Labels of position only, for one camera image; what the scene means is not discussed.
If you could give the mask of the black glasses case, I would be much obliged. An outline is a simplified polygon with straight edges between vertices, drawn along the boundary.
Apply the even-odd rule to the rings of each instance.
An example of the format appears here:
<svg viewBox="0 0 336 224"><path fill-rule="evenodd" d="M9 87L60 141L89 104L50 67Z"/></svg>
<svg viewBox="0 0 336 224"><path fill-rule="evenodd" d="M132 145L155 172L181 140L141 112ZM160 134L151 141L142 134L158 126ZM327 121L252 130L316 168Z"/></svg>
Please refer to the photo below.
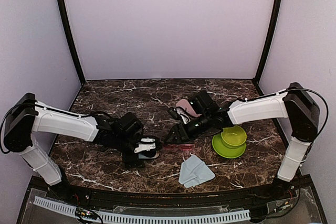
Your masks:
<svg viewBox="0 0 336 224"><path fill-rule="evenodd" d="M138 158L141 160L157 159L159 156L160 156L160 151L156 151L156 150L143 151L138 154Z"/></svg>

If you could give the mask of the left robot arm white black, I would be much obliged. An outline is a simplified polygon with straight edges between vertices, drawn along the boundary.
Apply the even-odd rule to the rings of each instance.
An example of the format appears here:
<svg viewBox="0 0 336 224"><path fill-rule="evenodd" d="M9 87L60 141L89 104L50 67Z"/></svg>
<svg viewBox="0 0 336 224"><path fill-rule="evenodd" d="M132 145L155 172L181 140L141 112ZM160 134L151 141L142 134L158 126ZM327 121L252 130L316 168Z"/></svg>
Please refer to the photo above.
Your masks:
<svg viewBox="0 0 336 224"><path fill-rule="evenodd" d="M72 113L37 101L33 93L25 94L3 117L1 151L19 154L63 201L74 197L74 189L65 182L60 167L38 145L35 132L70 136L117 149L130 167L141 165L140 152L155 147L153 139L143 136L140 120L130 112L121 118L103 111Z"/></svg>

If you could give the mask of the pink glasses case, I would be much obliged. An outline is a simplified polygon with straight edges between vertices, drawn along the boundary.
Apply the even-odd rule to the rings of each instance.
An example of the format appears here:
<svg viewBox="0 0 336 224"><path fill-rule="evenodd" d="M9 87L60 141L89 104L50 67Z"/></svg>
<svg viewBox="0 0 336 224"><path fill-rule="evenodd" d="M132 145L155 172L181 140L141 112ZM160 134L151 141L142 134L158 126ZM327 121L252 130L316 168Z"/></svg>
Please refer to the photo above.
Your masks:
<svg viewBox="0 0 336 224"><path fill-rule="evenodd" d="M194 117L199 117L200 114L197 114L191 104L188 102L187 99L181 99L177 104L177 107L182 107L188 114Z"/></svg>

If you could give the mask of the pink translucent sunglasses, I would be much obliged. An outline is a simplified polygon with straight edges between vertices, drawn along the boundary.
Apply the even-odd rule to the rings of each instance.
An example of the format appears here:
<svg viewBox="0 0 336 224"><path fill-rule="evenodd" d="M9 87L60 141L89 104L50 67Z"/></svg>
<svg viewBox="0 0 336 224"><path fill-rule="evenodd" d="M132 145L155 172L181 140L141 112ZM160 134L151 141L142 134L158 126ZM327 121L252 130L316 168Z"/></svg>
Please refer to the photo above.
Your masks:
<svg viewBox="0 0 336 224"><path fill-rule="evenodd" d="M194 144L164 144L164 150L191 152L194 150Z"/></svg>

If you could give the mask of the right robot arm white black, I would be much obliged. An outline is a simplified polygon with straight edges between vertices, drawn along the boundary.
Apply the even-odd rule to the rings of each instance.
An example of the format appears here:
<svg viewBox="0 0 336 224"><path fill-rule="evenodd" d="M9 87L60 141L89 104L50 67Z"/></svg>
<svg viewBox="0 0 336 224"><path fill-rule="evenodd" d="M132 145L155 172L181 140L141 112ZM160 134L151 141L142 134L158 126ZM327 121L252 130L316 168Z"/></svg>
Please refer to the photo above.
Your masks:
<svg viewBox="0 0 336 224"><path fill-rule="evenodd" d="M268 188L273 200L288 191L297 169L305 161L313 142L321 134L326 122L319 124L320 108L311 94L325 99L319 93L293 82L286 89L252 99L236 99L219 106L206 90L195 93L187 103L196 113L192 116L183 109L169 108L169 114L180 123L172 126L164 144L184 144L215 128L233 127L246 122L288 119L292 129L285 157L278 169L277 180Z"/></svg>

